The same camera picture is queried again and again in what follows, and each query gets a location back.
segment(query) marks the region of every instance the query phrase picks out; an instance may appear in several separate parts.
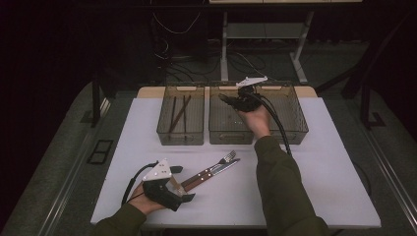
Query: brown knife handle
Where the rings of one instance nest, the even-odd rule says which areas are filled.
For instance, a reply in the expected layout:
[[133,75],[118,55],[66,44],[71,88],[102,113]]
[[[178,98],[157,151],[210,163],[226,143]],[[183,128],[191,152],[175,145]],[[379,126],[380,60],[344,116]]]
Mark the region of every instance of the brown knife handle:
[[200,176],[199,178],[197,178],[195,181],[191,182],[190,184],[188,184],[186,186],[183,185],[184,190],[186,192],[188,192],[188,191],[194,189],[195,187],[197,187],[198,185],[202,184],[203,182],[205,182],[206,180],[208,180],[211,177],[212,177],[211,173],[207,173],[203,176]]
[[186,187],[187,185],[193,183],[194,181],[196,181],[197,179],[199,179],[200,177],[202,177],[203,175],[205,175],[207,173],[209,173],[209,168],[203,170],[202,172],[200,172],[200,173],[196,174],[195,176],[193,176],[193,177],[187,179],[186,181],[182,182],[181,185],[183,187]]

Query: olive green sleeve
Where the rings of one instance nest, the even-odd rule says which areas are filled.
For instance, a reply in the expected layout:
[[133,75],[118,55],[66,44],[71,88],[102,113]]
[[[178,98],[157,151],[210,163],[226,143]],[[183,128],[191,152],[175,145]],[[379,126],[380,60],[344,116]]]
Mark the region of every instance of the olive green sleeve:
[[111,217],[102,219],[91,236],[137,236],[147,216],[130,204],[124,204]]
[[255,151],[268,235],[328,235],[328,226],[316,216],[294,158],[271,136],[257,140]]

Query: table knife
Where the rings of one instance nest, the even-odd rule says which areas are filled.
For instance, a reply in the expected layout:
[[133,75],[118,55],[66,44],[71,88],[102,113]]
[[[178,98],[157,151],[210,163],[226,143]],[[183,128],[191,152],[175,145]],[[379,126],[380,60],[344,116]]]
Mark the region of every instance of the table knife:
[[213,169],[206,169],[200,172],[199,174],[190,178],[190,179],[193,179],[194,181],[189,181],[190,179],[188,179],[182,182],[181,185],[183,186],[184,190],[188,192],[194,189],[195,187],[197,187],[198,185],[202,184],[206,180],[210,179],[212,176],[217,175],[218,173],[228,169],[230,166],[236,164],[239,160],[240,160],[239,158],[233,159],[230,162],[227,162],[222,165],[218,165]]

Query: clear plastic bin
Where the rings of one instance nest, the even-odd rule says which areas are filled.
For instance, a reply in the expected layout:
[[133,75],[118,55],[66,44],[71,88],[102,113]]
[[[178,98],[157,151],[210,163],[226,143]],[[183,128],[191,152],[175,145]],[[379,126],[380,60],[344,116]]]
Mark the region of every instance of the clear plastic bin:
[[169,83],[165,88],[156,132],[164,146],[204,143],[206,83]]
[[[222,101],[220,93],[237,97],[236,82],[211,82],[209,96],[209,142],[212,145],[249,145],[254,135],[234,109]],[[309,132],[307,122],[290,82],[266,81],[255,85],[256,92],[265,96],[276,110],[288,142],[299,145]],[[282,140],[278,126],[270,119],[271,134]]]

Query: white tabletop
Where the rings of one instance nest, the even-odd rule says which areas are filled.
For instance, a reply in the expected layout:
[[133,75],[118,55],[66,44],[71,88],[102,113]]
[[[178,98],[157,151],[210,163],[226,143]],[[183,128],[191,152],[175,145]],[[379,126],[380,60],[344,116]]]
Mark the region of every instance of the white tabletop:
[[[299,100],[310,131],[302,144],[291,146],[291,150],[316,214],[332,228],[381,227],[381,220],[323,100],[311,97]],[[134,99],[91,223],[117,211],[129,180],[144,165],[167,158],[170,165],[184,167],[182,173],[175,174],[177,181],[182,182],[234,149],[236,158],[241,159],[237,164],[193,189],[191,193],[196,195],[191,202],[182,204],[175,212],[170,209],[154,212],[144,226],[266,227],[256,182],[257,159],[253,145],[211,145],[209,101],[206,100],[205,143],[202,146],[162,146],[156,133],[161,103],[162,98]]]

